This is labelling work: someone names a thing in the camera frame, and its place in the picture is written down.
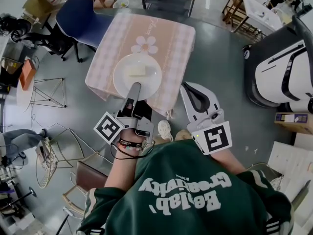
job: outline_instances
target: green sweatshirt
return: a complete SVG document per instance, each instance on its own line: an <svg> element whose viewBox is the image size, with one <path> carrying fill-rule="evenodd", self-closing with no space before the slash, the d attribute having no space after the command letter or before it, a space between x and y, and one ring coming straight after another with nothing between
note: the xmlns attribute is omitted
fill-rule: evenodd
<svg viewBox="0 0 313 235"><path fill-rule="evenodd" d="M232 175L193 140L156 145L133 187L88 193L78 235L287 235L292 207L260 171Z"/></svg>

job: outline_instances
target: chair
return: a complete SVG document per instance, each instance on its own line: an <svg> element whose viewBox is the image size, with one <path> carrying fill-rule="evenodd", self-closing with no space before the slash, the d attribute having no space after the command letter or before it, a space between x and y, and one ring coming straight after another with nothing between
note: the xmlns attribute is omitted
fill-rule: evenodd
<svg viewBox="0 0 313 235"><path fill-rule="evenodd" d="M68 0L56 16L63 33L98 48L114 17L95 13L93 0Z"/></svg>
<svg viewBox="0 0 313 235"><path fill-rule="evenodd" d="M72 203L68 195L73 192L75 189L82 190L83 192L88 192L92 188L103 188L105 182L107 181L107 176L101 173L100 171L90 167L85 164L88 159L97 156L98 153L94 153L89 157L77 161L76 164L76 185L74 185L71 189L69 189L66 193L62 194L65 202L75 211L84 215L84 210L79 208L77 205Z"/></svg>

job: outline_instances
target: orange box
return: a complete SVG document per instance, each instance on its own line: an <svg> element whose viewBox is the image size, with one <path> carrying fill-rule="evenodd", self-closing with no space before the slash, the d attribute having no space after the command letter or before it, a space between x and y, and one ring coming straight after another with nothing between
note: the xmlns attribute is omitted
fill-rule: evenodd
<svg viewBox="0 0 313 235"><path fill-rule="evenodd" d="M36 69L33 62L30 59L27 59L23 65L22 73L20 75L20 82L24 91L27 91L28 86L35 74Z"/></svg>

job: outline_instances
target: white plate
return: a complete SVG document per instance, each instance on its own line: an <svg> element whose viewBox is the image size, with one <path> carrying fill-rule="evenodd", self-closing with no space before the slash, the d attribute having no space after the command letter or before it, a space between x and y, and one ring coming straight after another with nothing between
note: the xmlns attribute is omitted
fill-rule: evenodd
<svg viewBox="0 0 313 235"><path fill-rule="evenodd" d="M127 69L144 64L146 66L146 76L131 77ZM145 100L150 98L157 92L162 81L162 70L157 61L145 54L134 53L123 57L116 65L113 74L113 83L117 92L124 98L127 97L129 90L133 83L139 82L141 90L138 100Z"/></svg>

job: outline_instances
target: pink checkered tablecloth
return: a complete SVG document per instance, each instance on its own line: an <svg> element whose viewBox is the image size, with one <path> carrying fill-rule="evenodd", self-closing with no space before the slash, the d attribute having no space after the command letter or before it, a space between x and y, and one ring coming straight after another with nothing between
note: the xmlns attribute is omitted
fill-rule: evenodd
<svg viewBox="0 0 313 235"><path fill-rule="evenodd" d="M196 32L193 27L150 16L118 13L92 60L85 83L103 100L121 97L113 84L118 61L132 53L145 53L162 69L162 82L147 103L162 115L173 109L179 94Z"/></svg>

